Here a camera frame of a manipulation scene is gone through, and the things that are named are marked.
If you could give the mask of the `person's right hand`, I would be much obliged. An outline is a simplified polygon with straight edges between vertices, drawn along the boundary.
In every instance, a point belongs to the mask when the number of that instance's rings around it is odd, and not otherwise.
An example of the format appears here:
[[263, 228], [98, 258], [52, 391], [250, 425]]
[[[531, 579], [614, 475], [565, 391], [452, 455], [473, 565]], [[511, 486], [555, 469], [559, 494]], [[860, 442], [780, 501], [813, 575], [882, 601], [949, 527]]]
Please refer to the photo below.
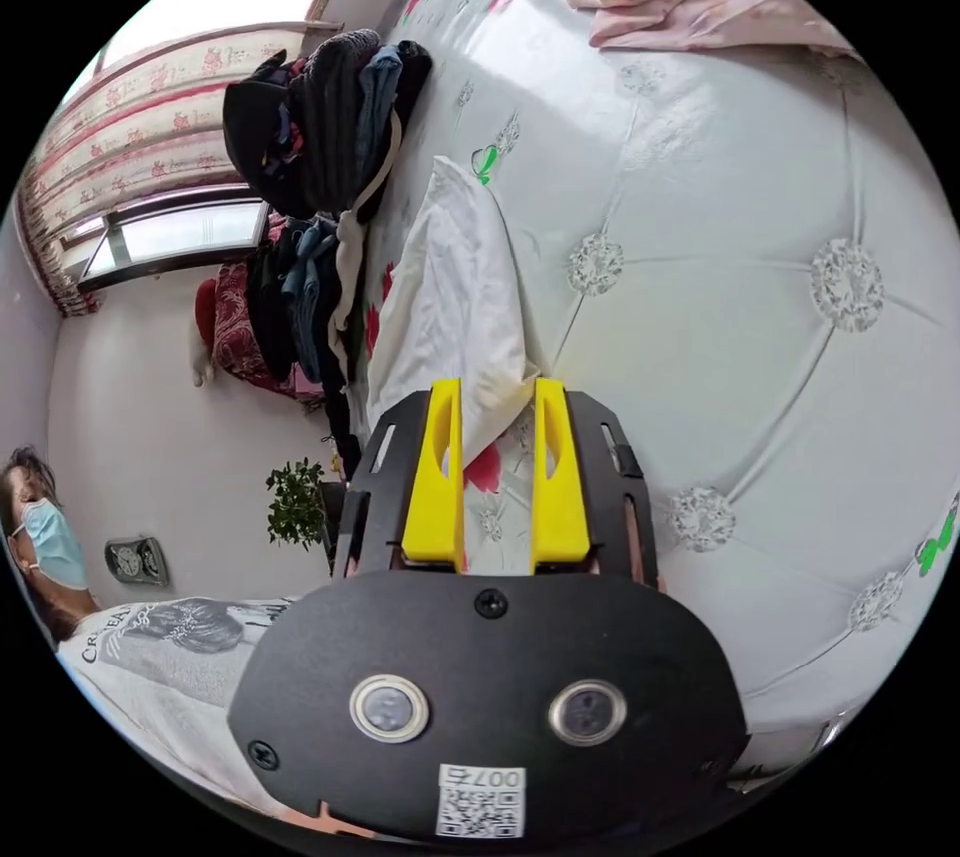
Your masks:
[[656, 542], [649, 508], [627, 496], [624, 499], [625, 525], [632, 580], [649, 588], [666, 592], [666, 584], [656, 562]]

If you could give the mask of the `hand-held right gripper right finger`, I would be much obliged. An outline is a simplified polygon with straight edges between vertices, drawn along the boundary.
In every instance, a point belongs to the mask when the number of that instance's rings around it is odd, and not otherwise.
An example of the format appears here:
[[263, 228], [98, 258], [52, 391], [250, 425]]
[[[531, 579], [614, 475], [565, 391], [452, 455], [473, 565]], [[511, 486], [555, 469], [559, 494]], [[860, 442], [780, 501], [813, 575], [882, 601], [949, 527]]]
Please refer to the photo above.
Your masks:
[[530, 541], [533, 570], [580, 565], [591, 547], [567, 393], [555, 379], [535, 383]]

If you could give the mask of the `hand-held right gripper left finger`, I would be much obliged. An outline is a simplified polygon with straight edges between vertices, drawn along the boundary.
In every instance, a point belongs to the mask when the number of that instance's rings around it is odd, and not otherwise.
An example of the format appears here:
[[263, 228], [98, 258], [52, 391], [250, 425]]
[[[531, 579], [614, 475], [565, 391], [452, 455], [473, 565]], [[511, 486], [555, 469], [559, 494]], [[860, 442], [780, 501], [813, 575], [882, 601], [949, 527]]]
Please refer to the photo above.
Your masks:
[[461, 384], [433, 383], [401, 540], [408, 563], [463, 566], [463, 443]]

